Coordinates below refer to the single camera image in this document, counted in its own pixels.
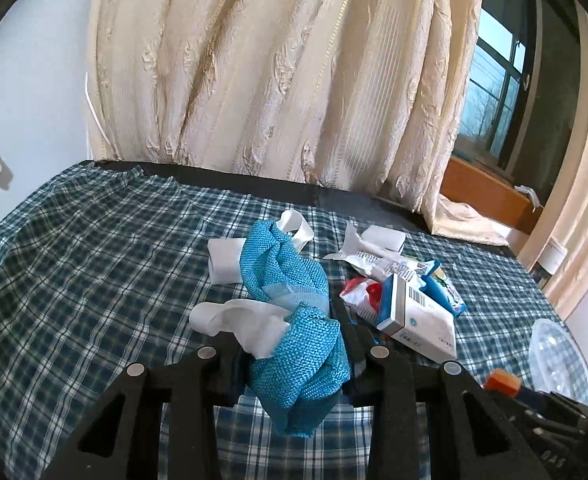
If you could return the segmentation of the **clear plastic bowl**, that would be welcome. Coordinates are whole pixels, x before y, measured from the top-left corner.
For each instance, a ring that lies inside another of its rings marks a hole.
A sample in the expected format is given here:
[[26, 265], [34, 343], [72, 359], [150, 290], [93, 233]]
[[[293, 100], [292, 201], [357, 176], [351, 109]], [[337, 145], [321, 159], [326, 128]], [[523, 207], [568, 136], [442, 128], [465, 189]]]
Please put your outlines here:
[[534, 323], [528, 364], [535, 390], [562, 394], [588, 406], [588, 365], [562, 325], [548, 318]]

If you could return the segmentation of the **white medicine box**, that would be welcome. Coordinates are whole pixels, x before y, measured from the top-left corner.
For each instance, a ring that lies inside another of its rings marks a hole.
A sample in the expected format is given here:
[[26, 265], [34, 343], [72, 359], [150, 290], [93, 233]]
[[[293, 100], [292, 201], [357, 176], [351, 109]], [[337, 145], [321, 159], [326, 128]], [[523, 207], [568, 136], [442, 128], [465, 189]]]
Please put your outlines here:
[[382, 284], [376, 328], [435, 363], [457, 359], [454, 316], [397, 274]]

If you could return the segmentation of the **blue snack packet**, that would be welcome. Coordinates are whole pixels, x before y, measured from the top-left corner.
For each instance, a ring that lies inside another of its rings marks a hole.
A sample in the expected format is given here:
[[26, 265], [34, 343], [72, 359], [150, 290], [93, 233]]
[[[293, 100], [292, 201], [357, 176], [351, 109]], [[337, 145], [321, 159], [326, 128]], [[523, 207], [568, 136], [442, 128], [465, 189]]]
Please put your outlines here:
[[423, 283], [420, 291], [445, 308], [455, 318], [468, 310], [460, 292], [451, 282], [439, 260], [423, 262], [420, 278]]

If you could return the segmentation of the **red white wrapper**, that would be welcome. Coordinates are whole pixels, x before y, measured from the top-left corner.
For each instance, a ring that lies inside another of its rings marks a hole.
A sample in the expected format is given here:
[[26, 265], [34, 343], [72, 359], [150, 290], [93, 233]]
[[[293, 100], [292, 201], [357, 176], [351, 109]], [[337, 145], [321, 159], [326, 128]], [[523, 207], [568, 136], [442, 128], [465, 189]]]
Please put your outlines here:
[[370, 278], [352, 278], [339, 293], [344, 304], [365, 322], [375, 326], [379, 317], [382, 284]]

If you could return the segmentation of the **blue knitted cloth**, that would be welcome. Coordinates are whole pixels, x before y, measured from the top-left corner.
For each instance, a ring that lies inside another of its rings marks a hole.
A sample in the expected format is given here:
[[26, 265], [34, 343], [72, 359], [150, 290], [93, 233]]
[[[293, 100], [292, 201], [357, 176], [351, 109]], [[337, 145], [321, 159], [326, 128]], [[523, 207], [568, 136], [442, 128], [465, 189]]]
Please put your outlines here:
[[278, 434], [310, 438], [351, 378], [341, 324], [329, 315], [326, 274], [273, 220], [251, 227], [239, 270], [251, 298], [287, 311], [287, 329], [274, 350], [251, 364], [249, 388]]

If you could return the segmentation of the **white blue wrapper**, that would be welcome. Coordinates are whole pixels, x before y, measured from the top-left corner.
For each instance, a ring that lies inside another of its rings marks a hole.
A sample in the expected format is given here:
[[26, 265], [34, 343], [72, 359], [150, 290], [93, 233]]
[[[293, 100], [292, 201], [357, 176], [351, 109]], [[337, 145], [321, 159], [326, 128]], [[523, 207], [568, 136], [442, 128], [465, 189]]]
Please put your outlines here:
[[325, 255], [323, 259], [346, 262], [360, 275], [379, 282], [384, 282], [391, 274], [398, 274], [408, 281], [421, 279], [423, 262], [402, 255], [402, 250], [390, 252], [365, 242], [361, 237], [362, 233], [359, 234], [356, 226], [348, 222], [341, 248], [333, 254]]

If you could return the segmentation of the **orange yellow toy brick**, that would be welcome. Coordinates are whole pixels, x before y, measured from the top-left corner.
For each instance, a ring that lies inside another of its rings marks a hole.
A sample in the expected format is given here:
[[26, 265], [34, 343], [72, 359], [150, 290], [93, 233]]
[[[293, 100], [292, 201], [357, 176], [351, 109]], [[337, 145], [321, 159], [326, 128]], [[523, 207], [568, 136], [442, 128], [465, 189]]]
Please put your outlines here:
[[522, 380], [501, 368], [495, 368], [486, 379], [483, 388], [488, 391], [498, 391], [503, 396], [515, 398], [522, 387]]

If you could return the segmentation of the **plaid blue bedsheet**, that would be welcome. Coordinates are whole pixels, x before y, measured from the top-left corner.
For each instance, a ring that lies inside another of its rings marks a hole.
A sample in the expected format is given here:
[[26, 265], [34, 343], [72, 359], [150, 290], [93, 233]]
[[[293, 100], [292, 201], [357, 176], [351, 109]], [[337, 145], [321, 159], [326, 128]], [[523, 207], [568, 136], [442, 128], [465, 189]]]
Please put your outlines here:
[[[0, 222], [0, 468], [36, 479], [82, 416], [132, 362], [178, 362], [204, 341], [189, 315], [202, 301], [245, 295], [215, 286], [207, 243], [243, 237], [286, 209], [315, 237], [303, 252], [338, 292], [352, 277], [324, 260], [348, 222], [336, 212], [147, 177], [82, 167], [44, 183]], [[528, 347], [556, 311], [510, 252], [409, 233], [405, 253], [439, 260], [466, 307], [457, 351], [477, 380], [502, 368], [530, 379]]]

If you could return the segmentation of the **white tower heater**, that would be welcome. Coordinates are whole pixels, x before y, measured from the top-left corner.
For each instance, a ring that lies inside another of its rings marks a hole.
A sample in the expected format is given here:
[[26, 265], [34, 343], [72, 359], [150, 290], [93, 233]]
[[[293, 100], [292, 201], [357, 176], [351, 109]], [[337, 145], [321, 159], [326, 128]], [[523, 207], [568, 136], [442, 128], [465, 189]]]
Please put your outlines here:
[[566, 247], [556, 238], [550, 237], [538, 259], [530, 269], [530, 276], [539, 288], [544, 288], [556, 274], [567, 255]]

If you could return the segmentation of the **white eraser block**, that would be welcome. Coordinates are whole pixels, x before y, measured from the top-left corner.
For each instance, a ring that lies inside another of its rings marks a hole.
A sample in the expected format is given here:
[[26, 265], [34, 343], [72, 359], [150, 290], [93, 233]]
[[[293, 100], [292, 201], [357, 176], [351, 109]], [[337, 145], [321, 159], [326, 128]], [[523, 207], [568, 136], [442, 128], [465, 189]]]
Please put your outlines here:
[[208, 240], [208, 270], [213, 285], [233, 285], [242, 281], [239, 258], [245, 238], [212, 238]]

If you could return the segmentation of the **wooden window sill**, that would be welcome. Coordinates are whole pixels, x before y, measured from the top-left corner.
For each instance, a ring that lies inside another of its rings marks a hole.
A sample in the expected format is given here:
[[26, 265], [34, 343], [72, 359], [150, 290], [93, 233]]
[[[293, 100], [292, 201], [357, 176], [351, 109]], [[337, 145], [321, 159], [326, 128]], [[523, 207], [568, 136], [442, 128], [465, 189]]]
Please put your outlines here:
[[449, 159], [440, 193], [451, 202], [469, 204], [483, 216], [527, 235], [542, 213], [527, 195], [506, 181], [456, 156]]

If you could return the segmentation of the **white rag on sill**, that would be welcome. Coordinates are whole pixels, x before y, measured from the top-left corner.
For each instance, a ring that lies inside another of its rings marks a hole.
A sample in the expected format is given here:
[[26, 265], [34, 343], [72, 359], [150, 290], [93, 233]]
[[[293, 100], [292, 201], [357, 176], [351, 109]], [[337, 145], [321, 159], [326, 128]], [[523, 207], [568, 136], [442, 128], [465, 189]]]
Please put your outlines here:
[[533, 210], [537, 210], [541, 207], [540, 199], [533, 188], [529, 188], [529, 186], [526, 185], [515, 185], [514, 189], [516, 192], [528, 197]]

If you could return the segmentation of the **dark mattress edge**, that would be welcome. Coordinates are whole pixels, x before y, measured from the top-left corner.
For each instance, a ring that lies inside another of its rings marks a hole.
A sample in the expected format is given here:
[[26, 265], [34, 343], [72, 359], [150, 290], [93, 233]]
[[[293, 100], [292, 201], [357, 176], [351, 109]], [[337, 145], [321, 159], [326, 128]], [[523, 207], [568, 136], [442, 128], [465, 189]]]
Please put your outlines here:
[[226, 174], [225, 172], [171, 164], [152, 162], [108, 162], [100, 160], [80, 162], [82, 167], [95, 167], [100, 170], [122, 174], [140, 168], [147, 177], [175, 179], [180, 184], [203, 188], [204, 190], [227, 191], [266, 198], [294, 206], [321, 208], [360, 221], [379, 223], [383, 226], [400, 228], [409, 233], [428, 232], [426, 221], [420, 214], [412, 212], [385, 198], [363, 193], [321, 188], [306, 183], [296, 183], [277, 179]]

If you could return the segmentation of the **cream patterned curtain left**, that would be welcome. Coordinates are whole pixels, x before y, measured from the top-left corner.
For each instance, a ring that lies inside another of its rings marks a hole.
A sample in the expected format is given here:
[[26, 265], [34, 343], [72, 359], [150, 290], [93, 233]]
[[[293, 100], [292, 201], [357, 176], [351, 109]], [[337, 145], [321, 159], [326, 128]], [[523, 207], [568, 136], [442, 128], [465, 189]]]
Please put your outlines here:
[[92, 0], [88, 142], [162, 162], [379, 195], [495, 246], [440, 192], [482, 0]]

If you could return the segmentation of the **window with dark frame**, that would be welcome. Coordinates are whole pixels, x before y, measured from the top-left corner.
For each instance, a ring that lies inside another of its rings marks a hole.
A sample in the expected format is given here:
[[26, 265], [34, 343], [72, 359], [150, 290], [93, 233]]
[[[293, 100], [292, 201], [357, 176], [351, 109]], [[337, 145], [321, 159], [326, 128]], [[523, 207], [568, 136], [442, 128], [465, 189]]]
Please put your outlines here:
[[574, 0], [483, 0], [454, 155], [548, 200], [579, 81]]

